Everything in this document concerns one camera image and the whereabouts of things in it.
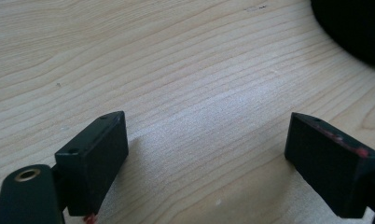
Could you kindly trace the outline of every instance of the wood grain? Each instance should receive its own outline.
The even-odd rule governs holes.
[[[98,223],[372,219],[333,215],[283,156],[292,111],[375,148],[375,69],[310,1],[0,1],[0,186],[116,110],[131,154]]]

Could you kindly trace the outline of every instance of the wooden table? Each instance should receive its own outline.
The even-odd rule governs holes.
[[[373,217],[333,215],[283,155],[292,111],[375,148],[375,69],[308,0],[0,1],[0,186],[118,110],[131,153],[98,223]]]

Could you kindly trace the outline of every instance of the red paint smudge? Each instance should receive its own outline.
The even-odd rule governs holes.
[[[356,154],[359,155],[361,158],[367,158],[368,157],[368,151],[365,148],[359,147],[355,150]]]
[[[95,216],[94,214],[91,214],[91,215],[88,215],[88,216],[85,216],[83,218],[83,221],[86,223],[86,224],[95,224],[95,221],[97,220],[97,216]]]

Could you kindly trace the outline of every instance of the red spot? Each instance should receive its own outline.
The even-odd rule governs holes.
[[[94,214],[91,214],[91,215],[85,216],[85,217],[83,218],[83,221],[84,221],[86,224],[94,224],[96,220],[97,220],[97,216],[95,216]]]
[[[356,154],[358,154],[361,158],[368,157],[368,151],[365,148],[359,147],[355,150]]]

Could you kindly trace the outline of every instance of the screw hole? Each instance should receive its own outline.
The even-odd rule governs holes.
[[[40,170],[30,169],[30,170],[23,171],[19,173],[18,175],[16,175],[15,180],[17,182],[24,182],[30,179],[34,179],[39,174],[40,174]]]
[[[69,154],[77,154],[78,151],[79,151],[78,148],[70,148],[70,149],[68,150],[68,153],[69,153]]]

